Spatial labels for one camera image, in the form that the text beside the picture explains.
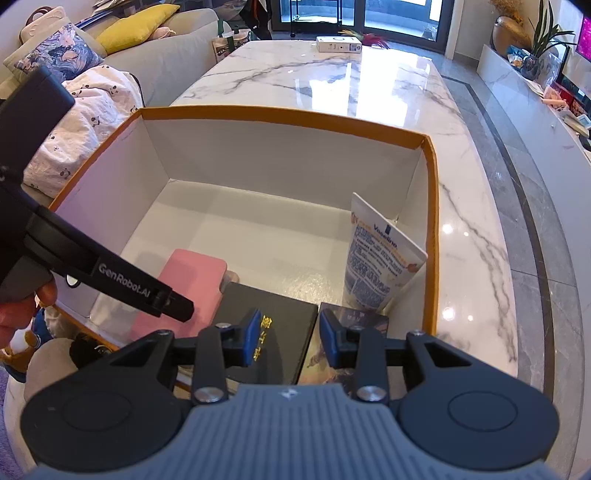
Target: panda pattern blanket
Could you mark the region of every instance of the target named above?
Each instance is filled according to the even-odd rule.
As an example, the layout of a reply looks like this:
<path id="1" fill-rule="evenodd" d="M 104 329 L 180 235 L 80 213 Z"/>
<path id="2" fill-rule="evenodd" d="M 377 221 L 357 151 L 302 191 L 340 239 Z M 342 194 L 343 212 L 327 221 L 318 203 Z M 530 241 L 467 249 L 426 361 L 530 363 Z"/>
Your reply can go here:
<path id="1" fill-rule="evenodd" d="M 62 85 L 76 104 L 25 169 L 24 183 L 55 198 L 80 166 L 132 113 L 142 107 L 133 76 L 99 65 Z"/>

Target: yellow pillow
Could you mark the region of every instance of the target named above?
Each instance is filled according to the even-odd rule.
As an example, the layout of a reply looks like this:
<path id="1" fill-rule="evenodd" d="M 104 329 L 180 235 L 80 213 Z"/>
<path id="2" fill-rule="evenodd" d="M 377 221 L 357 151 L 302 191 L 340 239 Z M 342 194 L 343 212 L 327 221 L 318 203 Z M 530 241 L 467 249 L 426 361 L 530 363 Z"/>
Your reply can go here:
<path id="1" fill-rule="evenodd" d="M 149 39 L 154 31 L 166 22 L 180 5 L 162 4 L 122 18 L 96 37 L 108 55 L 135 47 Z"/>

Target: book cover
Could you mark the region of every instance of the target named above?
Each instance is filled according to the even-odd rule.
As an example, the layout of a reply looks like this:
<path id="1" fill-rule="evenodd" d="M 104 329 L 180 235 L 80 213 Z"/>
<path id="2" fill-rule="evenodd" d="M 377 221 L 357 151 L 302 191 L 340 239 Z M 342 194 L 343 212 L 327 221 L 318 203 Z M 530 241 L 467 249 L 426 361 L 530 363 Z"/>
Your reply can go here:
<path id="1" fill-rule="evenodd" d="M 212 324 L 228 322 L 238 325 L 247 321 L 254 309 L 259 309 L 263 315 L 254 362 L 247 368 L 228 369 L 229 389 L 235 391 L 232 381 L 275 385 L 297 383 L 318 315 L 318 305 L 230 283 L 224 290 Z"/>
<path id="2" fill-rule="evenodd" d="M 385 336 L 388 331 L 388 317 L 373 312 L 362 312 L 361 310 L 340 307 L 331 303 L 321 303 L 319 312 L 330 309 L 344 327 L 361 326 L 378 329 Z M 314 327 L 310 346 L 306 352 L 304 366 L 302 368 L 298 384 L 319 385 L 325 383 L 340 383 L 347 395 L 350 395 L 353 388 L 353 369 L 333 369 L 326 361 L 326 354 L 320 341 L 318 322 Z"/>

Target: marble table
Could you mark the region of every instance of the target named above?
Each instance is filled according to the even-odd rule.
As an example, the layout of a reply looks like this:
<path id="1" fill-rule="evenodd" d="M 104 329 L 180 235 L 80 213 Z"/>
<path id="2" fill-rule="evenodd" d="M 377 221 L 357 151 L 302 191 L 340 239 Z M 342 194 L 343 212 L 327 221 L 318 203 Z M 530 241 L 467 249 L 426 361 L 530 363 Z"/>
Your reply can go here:
<path id="1" fill-rule="evenodd" d="M 361 54 L 318 53 L 313 41 L 255 41 L 173 103 L 191 104 L 307 109 L 428 134 L 440 181 L 437 335 L 517 375 L 515 299 L 495 202 L 466 124 L 429 59 L 370 47 Z"/>

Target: finger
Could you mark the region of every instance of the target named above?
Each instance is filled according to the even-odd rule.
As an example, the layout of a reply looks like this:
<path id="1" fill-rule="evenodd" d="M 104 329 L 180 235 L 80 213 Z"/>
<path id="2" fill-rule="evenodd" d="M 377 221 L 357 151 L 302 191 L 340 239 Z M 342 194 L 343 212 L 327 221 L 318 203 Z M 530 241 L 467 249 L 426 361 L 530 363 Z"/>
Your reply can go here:
<path id="1" fill-rule="evenodd" d="M 26 328 L 35 315 L 35 297 L 29 295 L 26 299 L 0 305 L 0 326 L 11 329 Z"/>
<path id="2" fill-rule="evenodd" d="M 55 279 L 47 282 L 41 288 L 37 289 L 37 296 L 44 307 L 50 307 L 57 300 L 57 286 Z"/>
<path id="3" fill-rule="evenodd" d="M 12 340 L 12 337 L 14 336 L 15 331 L 16 330 L 14 328 L 0 326 L 0 348 L 8 346 L 10 340 Z"/>

